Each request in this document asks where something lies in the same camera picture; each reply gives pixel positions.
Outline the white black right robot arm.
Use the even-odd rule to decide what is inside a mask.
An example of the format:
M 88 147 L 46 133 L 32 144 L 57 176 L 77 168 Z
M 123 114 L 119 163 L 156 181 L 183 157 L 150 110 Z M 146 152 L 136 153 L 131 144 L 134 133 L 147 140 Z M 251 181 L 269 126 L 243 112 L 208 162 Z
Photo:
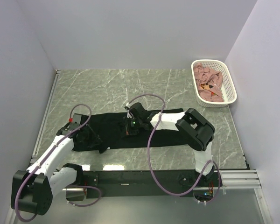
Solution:
M 147 132 L 147 141 L 151 144 L 155 133 L 177 133 L 194 150 L 197 184 L 206 186 L 211 182 L 214 172 L 211 142 L 215 128 L 196 109 L 189 108 L 179 113 L 149 112 L 141 103 L 127 104 L 125 109 L 124 136 L 138 136 L 141 132 Z

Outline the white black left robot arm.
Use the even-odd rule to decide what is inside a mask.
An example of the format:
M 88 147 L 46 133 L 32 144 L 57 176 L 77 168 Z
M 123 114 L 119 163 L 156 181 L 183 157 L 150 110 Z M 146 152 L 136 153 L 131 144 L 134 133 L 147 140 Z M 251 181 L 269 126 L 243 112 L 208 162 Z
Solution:
M 59 163 L 78 146 L 93 143 L 96 138 L 89 125 L 90 117 L 71 115 L 69 122 L 60 128 L 44 154 L 26 170 L 18 170 L 12 180 L 11 208 L 34 215 L 44 215 L 54 196 L 71 185 L 84 188 L 83 168 L 67 163 L 56 171 Z

